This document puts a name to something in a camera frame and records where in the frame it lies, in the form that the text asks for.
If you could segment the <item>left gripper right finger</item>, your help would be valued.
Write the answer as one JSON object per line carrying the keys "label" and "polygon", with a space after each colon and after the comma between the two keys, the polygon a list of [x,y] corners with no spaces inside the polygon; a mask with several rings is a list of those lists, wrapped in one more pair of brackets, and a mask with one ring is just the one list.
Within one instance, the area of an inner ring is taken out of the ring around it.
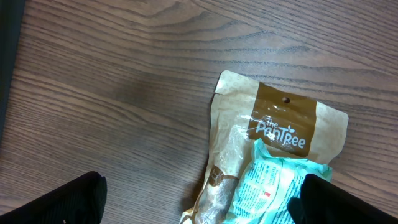
{"label": "left gripper right finger", "polygon": [[397,218],[314,174],[305,176],[287,211],[298,224],[397,224]]}

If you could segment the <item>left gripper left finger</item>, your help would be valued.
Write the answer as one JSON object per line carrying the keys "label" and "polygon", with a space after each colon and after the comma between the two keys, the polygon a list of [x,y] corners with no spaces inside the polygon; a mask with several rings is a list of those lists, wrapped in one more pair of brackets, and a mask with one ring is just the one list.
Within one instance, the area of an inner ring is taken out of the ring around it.
{"label": "left gripper left finger", "polygon": [[1,215],[12,224],[100,224],[107,199],[106,177],[90,171]]}

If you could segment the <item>mint green snack packet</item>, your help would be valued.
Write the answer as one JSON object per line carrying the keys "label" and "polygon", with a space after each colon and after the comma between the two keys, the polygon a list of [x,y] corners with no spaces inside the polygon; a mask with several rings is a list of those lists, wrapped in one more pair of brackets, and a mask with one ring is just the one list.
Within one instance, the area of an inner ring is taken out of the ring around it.
{"label": "mint green snack packet", "polygon": [[305,176],[330,181],[333,169],[308,159],[272,156],[262,139],[254,141],[252,161],[235,188],[224,223],[293,224],[287,210],[291,198],[299,198]]}

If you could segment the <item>brown nut pouch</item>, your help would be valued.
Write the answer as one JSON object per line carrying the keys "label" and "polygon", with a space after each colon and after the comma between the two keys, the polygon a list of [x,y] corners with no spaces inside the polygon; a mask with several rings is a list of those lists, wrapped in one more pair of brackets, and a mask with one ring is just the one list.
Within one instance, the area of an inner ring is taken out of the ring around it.
{"label": "brown nut pouch", "polygon": [[224,223],[254,141],[274,157],[329,165],[343,149],[348,115],[310,98],[223,71],[211,104],[205,183],[182,223]]}

